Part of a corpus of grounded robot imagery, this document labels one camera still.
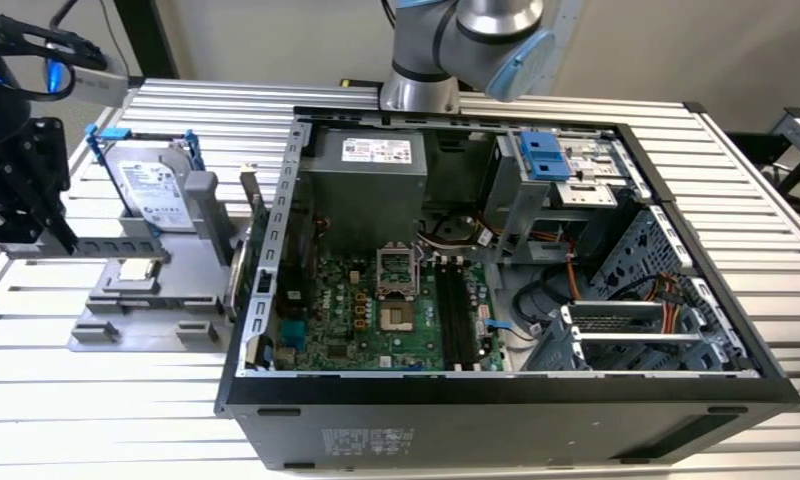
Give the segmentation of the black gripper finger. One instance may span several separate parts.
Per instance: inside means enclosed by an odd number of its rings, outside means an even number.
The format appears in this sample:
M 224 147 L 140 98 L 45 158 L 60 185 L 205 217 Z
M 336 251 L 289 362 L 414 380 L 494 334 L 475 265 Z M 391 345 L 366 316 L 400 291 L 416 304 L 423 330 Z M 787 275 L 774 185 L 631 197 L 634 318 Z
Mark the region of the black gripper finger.
M 56 117 L 33 118 L 29 122 L 29 169 L 36 200 L 33 213 L 67 254 L 77 251 L 77 236 L 65 220 L 61 194 L 71 187 L 68 153 L 63 121 Z

